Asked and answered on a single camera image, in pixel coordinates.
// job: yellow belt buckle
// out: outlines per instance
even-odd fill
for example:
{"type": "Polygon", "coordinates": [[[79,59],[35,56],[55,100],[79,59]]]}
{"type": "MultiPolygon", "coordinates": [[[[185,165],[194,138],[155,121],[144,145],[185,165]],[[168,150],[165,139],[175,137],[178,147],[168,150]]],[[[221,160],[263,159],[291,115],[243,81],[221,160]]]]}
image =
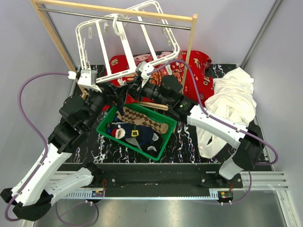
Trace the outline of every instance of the yellow belt buckle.
{"type": "Polygon", "coordinates": [[[138,130],[132,130],[132,137],[139,136],[139,131],[138,130]]]}

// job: wooden stick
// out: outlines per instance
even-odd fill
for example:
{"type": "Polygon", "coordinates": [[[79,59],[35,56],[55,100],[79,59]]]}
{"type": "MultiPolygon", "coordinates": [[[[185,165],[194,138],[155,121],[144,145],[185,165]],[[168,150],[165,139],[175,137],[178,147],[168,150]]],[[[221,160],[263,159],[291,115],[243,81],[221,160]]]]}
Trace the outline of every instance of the wooden stick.
{"type": "Polygon", "coordinates": [[[32,0],[34,3],[40,4],[47,4],[53,6],[63,6],[63,7],[70,7],[76,9],[87,9],[93,11],[102,11],[108,13],[119,13],[124,15],[134,15],[140,17],[152,17],[156,19],[164,19],[164,20],[175,20],[175,21],[182,21],[182,22],[189,22],[192,23],[192,17],[184,17],[184,16],[177,16],[177,15],[170,15],[170,14],[162,14],[162,13],[153,13],[153,12],[143,12],[143,11],[136,11],[130,9],[119,9],[113,7],[105,7],[105,6],[96,6],[96,5],[88,5],[82,3],[75,3],[75,2],[67,2],[67,1],[58,1],[58,0],[32,0]]]}
{"type": "Polygon", "coordinates": [[[165,111],[169,110],[168,106],[157,104],[157,103],[138,102],[137,104],[139,104],[141,106],[146,106],[146,107],[150,107],[150,108],[159,109],[159,110],[165,110],[165,111]]]}
{"type": "MultiPolygon", "coordinates": [[[[35,3],[34,0],[30,0],[30,2],[32,3],[36,13],[38,14],[38,16],[40,17],[43,25],[45,26],[49,36],[51,37],[53,43],[55,44],[55,46],[57,47],[60,55],[62,56],[65,64],[67,65],[68,69],[70,71],[75,71],[75,66],[73,65],[69,55],[67,54],[65,48],[63,47],[57,33],[54,31],[53,26],[51,25],[48,17],[45,15],[45,12],[41,12],[39,10],[39,6],[35,3]]],[[[81,89],[83,94],[87,94],[87,92],[84,90],[84,88],[82,86],[79,86],[79,88],[81,89]]]]}
{"type": "MultiPolygon", "coordinates": [[[[189,37],[189,43],[188,43],[188,48],[187,48],[186,60],[185,60],[185,62],[187,64],[189,63],[191,48],[193,46],[197,17],[198,17],[198,14],[194,14],[193,22],[191,24],[190,37],[189,37]]],[[[184,91],[184,84],[185,84],[185,80],[186,80],[186,74],[187,74],[187,67],[184,67],[184,73],[183,73],[183,77],[182,77],[183,91],[184,91]]]]}

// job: gray wall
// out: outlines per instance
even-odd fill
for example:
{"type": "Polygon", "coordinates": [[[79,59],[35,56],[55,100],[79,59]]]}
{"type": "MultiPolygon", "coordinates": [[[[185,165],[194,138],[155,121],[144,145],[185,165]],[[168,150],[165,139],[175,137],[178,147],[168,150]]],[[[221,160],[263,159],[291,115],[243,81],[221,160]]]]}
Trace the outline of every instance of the gray wall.
{"type": "MultiPolygon", "coordinates": [[[[17,93],[33,75],[68,69],[28,0],[2,1],[0,7],[0,190],[13,187],[43,150],[40,138],[21,117],[17,93]]],[[[60,76],[37,79],[23,94],[26,114],[48,137],[59,121],[70,81],[60,76]]],[[[0,199],[0,226],[18,226],[4,219],[0,199]]]]}
{"type": "Polygon", "coordinates": [[[245,68],[255,79],[257,113],[280,155],[275,167],[286,175],[298,215],[303,214],[302,9],[301,0],[284,1],[245,68]]]}
{"type": "MultiPolygon", "coordinates": [[[[87,4],[95,4],[117,8],[128,8],[144,0],[71,0],[72,2],[85,2],[87,4]]],[[[158,0],[163,12],[168,14],[177,14],[183,16],[193,16],[198,14],[198,22],[196,26],[196,34],[193,48],[208,54],[214,63],[237,63],[240,64],[247,53],[252,41],[254,40],[259,28],[261,27],[267,13],[269,12],[274,0],[158,0]]],[[[80,12],[92,15],[107,15],[103,12],[91,12],[79,9],[69,9],[63,7],[48,6],[50,9],[59,9],[71,12],[80,12]]],[[[60,15],[52,13],[53,21],[66,43],[67,49],[73,57],[74,61],[79,65],[79,54],[76,40],[71,36],[75,33],[76,26],[89,20],[85,17],[76,17],[69,15],[60,15]]],[[[170,21],[170,24],[188,26],[188,23],[179,23],[170,21]]],[[[147,26],[152,44],[155,50],[169,50],[167,42],[163,39],[160,28],[147,26]]],[[[144,39],[138,37],[141,29],[138,25],[128,24],[125,32],[130,42],[134,54],[148,52],[148,46],[144,39]]],[[[173,30],[173,33],[181,47],[186,50],[189,40],[189,31],[173,30]]],[[[100,64],[103,62],[101,48],[96,51],[96,46],[100,46],[99,40],[96,38],[97,32],[93,30],[93,39],[86,40],[87,47],[89,43],[93,44],[92,51],[88,49],[88,57],[90,63],[100,64]]],[[[120,39],[113,33],[112,28],[105,37],[105,43],[108,47],[109,58],[117,54],[123,54],[123,48],[120,39]]]]}

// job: wooden frame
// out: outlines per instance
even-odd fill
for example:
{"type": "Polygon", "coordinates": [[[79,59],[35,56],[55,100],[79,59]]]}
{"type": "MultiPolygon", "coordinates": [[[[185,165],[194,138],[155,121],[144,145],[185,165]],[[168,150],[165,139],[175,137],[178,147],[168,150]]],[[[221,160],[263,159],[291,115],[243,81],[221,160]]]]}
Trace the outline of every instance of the wooden frame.
{"type": "MultiPolygon", "coordinates": [[[[74,71],[75,66],[72,63],[69,55],[67,54],[66,50],[64,49],[60,38],[58,37],[57,33],[54,31],[49,18],[46,15],[46,12],[40,11],[39,7],[40,4],[45,5],[53,5],[53,6],[62,6],[67,8],[76,8],[76,9],[86,9],[86,10],[93,10],[93,11],[102,11],[108,13],[119,13],[124,15],[134,15],[134,16],[141,16],[141,17],[151,17],[157,19],[165,19],[165,20],[174,20],[180,22],[188,22],[191,23],[191,30],[190,30],[190,37],[189,43],[187,47],[187,55],[186,55],[186,63],[189,62],[189,57],[193,45],[196,22],[197,22],[197,14],[194,14],[193,17],[185,17],[185,16],[178,16],[178,15],[170,15],[170,14],[161,14],[161,13],[153,13],[153,12],[144,12],[144,11],[136,11],[136,10],[129,10],[129,9],[119,9],[119,8],[112,8],[112,7],[104,7],[104,6],[97,6],[97,5],[88,5],[82,3],[75,3],[75,2],[67,2],[67,1],[60,1],[60,0],[30,0],[32,3],[35,11],[37,12],[38,16],[40,17],[42,23],[44,24],[48,34],[50,35],[51,39],[53,40],[55,46],[57,47],[60,55],[62,56],[63,60],[65,61],[69,70],[74,71]]],[[[187,74],[187,68],[184,69],[184,74],[182,78],[182,86],[184,87],[185,79],[187,74]]],[[[85,97],[87,94],[85,90],[80,87],[81,91],[83,92],[83,96],[85,97]]]]}

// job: red cloth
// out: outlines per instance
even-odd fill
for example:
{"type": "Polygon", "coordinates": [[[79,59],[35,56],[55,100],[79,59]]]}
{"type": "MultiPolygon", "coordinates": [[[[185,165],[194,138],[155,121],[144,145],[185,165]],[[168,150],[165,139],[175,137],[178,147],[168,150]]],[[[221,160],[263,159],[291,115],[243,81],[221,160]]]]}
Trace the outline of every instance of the red cloth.
{"type": "MultiPolygon", "coordinates": [[[[156,54],[159,58],[163,57],[165,55],[168,55],[170,53],[171,52],[156,52],[156,54]]],[[[185,61],[186,53],[187,53],[187,51],[181,51],[181,53],[178,56],[178,59],[185,61]]],[[[135,61],[136,65],[138,65],[142,61],[150,62],[152,60],[153,60],[153,58],[150,53],[134,56],[134,61],[135,61]]],[[[200,100],[203,105],[204,105],[204,102],[210,96],[214,95],[213,78],[204,77],[205,69],[207,69],[210,66],[211,62],[212,62],[212,60],[206,54],[204,54],[200,51],[191,51],[191,55],[190,55],[188,64],[196,79],[196,84],[197,84],[198,92],[200,95],[200,100]]],[[[110,63],[110,68],[111,68],[112,73],[117,73],[117,72],[121,72],[121,71],[129,69],[125,55],[114,56],[111,58],[109,63],[110,63]]],[[[179,62],[174,62],[170,65],[173,75],[178,79],[179,83],[182,82],[184,67],[185,67],[184,64],[179,63],[179,62]]],[[[133,77],[135,75],[136,75],[136,73],[130,74],[130,75],[123,77],[122,79],[126,80],[128,82],[128,81],[133,80],[133,77]]],[[[151,78],[153,78],[157,81],[157,85],[160,85],[162,77],[166,76],[166,75],[168,75],[168,72],[165,68],[163,68],[160,71],[152,74],[151,78]]],[[[115,86],[119,86],[117,79],[112,80],[111,82],[115,86]]],[[[184,85],[185,85],[184,95],[195,100],[196,102],[198,102],[193,80],[190,76],[189,71],[187,71],[187,77],[186,77],[184,85]]],[[[152,100],[150,100],[148,98],[143,98],[142,101],[143,102],[153,102],[152,100]]],[[[135,103],[135,102],[138,102],[138,100],[134,100],[132,97],[127,95],[126,103],[135,103]]]]}

